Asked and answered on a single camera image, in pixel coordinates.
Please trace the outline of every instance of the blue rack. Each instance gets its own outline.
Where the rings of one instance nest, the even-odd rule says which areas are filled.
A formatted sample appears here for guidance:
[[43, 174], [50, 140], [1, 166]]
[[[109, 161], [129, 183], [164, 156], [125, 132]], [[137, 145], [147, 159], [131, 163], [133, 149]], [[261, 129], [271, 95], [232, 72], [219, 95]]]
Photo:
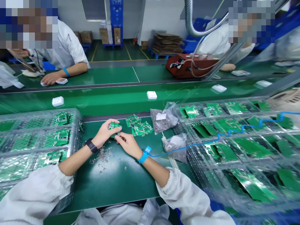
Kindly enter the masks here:
[[[121, 48], [123, 47], [123, 9], [124, 9], [124, 0], [110, 0], [110, 20], [112, 23], [113, 45], [106, 45], [106, 46], [112, 46], [112, 47], [121, 46]], [[115, 39], [114, 39], [115, 27], [119, 27], [121, 30], [121, 44], [115, 44]]]

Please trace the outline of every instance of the wrist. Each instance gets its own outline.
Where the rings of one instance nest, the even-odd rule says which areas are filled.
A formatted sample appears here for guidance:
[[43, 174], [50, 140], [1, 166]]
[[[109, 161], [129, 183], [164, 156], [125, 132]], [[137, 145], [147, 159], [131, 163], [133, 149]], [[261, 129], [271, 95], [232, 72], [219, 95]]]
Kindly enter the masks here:
[[68, 76], [67, 76], [66, 72], [64, 72], [64, 70], [60, 70], [59, 75], [61, 78], [68, 78]]
[[103, 146], [103, 143], [98, 141], [97, 139], [93, 138], [92, 143], [99, 149]]
[[136, 160], [140, 160], [140, 158], [143, 156], [143, 151], [140, 149], [139, 151], [137, 151], [135, 159]]

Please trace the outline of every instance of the white wall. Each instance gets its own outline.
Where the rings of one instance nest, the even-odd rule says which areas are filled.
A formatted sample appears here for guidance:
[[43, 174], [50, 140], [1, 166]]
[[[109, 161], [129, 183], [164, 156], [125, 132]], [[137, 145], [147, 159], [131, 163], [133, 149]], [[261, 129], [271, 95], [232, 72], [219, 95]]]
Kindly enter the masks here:
[[[143, 0], [124, 0], [123, 38], [135, 38], [140, 25]], [[107, 18], [110, 19], [109, 0], [106, 0]], [[81, 0], [58, 0], [58, 15], [73, 31], [92, 31], [100, 39], [99, 22], [86, 21]]]
[[135, 38], [142, 16], [143, 0], [124, 0], [123, 38]]
[[151, 38], [151, 30], [165, 30], [186, 38], [185, 20], [180, 20], [184, 0], [143, 0], [143, 7], [139, 44]]

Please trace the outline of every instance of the hand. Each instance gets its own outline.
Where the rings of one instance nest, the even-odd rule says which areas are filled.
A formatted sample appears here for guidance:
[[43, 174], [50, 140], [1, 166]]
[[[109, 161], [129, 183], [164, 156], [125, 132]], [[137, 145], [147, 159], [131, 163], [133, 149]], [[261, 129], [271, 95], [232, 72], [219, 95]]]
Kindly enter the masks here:
[[21, 49], [21, 48], [10, 49], [10, 53], [17, 58], [25, 58], [30, 56], [30, 51], [28, 49]]
[[121, 132], [119, 136], [115, 136], [115, 139], [128, 155], [131, 155], [137, 160], [139, 160], [143, 156], [143, 151], [138, 146], [132, 134], [126, 134]]
[[230, 72], [235, 70], [236, 66], [234, 64], [225, 64], [224, 66], [222, 66], [221, 70], [225, 71], [225, 72]]
[[54, 85], [59, 78], [64, 78], [64, 73], [61, 71], [49, 73], [44, 76], [44, 78], [41, 80], [41, 83], [44, 83], [44, 85], [47, 86]]
[[122, 130], [122, 127], [116, 127], [109, 130], [108, 128], [110, 123], [120, 123], [120, 122], [115, 119], [109, 119], [104, 124], [102, 124], [98, 133], [92, 140], [93, 144], [97, 146], [97, 148], [101, 148], [103, 144], [110, 138], [110, 136]]

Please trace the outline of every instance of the plastic bag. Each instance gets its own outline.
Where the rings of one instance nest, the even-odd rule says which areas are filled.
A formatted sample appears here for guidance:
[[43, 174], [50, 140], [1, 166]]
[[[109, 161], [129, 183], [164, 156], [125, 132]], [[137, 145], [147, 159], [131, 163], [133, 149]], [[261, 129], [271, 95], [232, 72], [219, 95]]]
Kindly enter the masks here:
[[165, 130], [177, 125], [178, 119], [172, 113], [175, 105], [175, 102], [167, 102], [164, 111], [159, 109], [150, 109], [155, 134], [164, 132]]
[[[182, 133], [179, 135], [175, 135], [166, 140], [163, 144], [163, 148], [165, 152], [171, 152], [180, 148], [186, 147], [187, 134]], [[178, 150], [172, 153], [169, 153], [171, 157], [174, 159], [181, 161], [183, 163], [187, 163], [187, 149]]]

